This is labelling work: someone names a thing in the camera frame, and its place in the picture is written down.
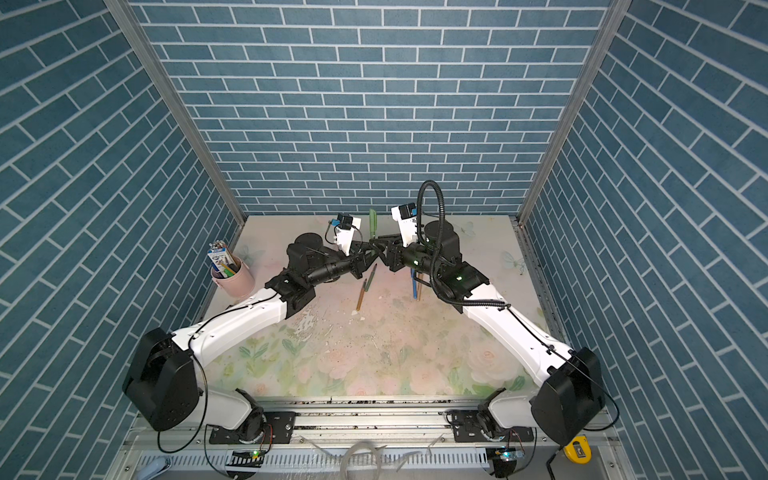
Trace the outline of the light green pen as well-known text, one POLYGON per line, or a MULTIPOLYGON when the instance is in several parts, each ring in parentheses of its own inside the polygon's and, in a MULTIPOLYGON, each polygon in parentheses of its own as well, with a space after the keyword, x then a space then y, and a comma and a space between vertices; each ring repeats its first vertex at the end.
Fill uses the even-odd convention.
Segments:
POLYGON ((378 215, 374 209, 369 210, 368 224, 369 224, 369 238, 373 239, 377 235, 377 228, 378 228, 378 215))

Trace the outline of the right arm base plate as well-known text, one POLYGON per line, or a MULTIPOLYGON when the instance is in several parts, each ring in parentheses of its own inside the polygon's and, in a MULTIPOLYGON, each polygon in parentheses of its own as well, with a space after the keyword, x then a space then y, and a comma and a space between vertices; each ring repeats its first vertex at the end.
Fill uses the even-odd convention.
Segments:
POLYGON ((443 417, 457 443, 532 442, 532 427, 501 427, 488 413, 478 410, 447 410, 443 417))

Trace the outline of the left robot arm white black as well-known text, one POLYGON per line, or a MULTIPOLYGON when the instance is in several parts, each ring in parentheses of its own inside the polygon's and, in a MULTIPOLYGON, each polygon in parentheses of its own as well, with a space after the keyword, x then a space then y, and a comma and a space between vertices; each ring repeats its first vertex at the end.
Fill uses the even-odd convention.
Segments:
POLYGON ((326 247, 318 234, 298 236, 287 247, 287 266, 239 304, 173 332, 155 328, 145 333, 123 382, 124 394, 157 432, 190 420, 222 428, 239 443, 261 440, 263 408, 243 389, 213 389, 208 365, 244 339, 300 312, 315 298, 316 286, 347 273, 361 278, 384 251, 368 241, 343 253, 326 247))

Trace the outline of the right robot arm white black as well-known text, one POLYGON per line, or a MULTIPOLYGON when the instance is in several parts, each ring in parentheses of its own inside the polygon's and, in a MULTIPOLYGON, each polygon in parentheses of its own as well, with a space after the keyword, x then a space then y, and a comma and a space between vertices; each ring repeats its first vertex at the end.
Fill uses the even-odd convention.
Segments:
POLYGON ((536 427, 565 447, 590 429, 608 397, 595 353, 572 349, 512 307, 486 275, 462 258, 452 227, 433 221, 413 242, 386 235, 362 249, 393 271, 407 268, 428 275, 441 301, 483 327, 530 374, 538 388, 534 394, 499 389, 479 405, 477 422, 486 435, 536 427))

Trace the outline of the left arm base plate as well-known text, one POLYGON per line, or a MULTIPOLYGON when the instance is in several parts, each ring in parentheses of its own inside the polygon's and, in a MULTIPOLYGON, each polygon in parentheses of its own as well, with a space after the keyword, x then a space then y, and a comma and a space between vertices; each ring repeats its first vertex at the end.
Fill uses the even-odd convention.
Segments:
POLYGON ((214 426, 208 441, 213 445, 288 444, 296 417, 297 413, 293 411, 251 414, 234 430, 214 426))

